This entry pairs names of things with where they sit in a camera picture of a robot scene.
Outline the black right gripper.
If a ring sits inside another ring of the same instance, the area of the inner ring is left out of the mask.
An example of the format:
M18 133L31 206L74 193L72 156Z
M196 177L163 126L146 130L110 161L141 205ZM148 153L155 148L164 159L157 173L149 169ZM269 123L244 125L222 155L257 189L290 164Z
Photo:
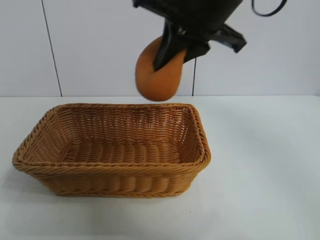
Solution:
M142 7L169 20L164 22L160 46L153 61L154 70L160 70L187 48L185 33L219 42L238 53L247 42L242 34L226 25L226 20L241 3L241 0L134 0L135 8ZM190 45L183 63L206 55L210 49L207 42Z

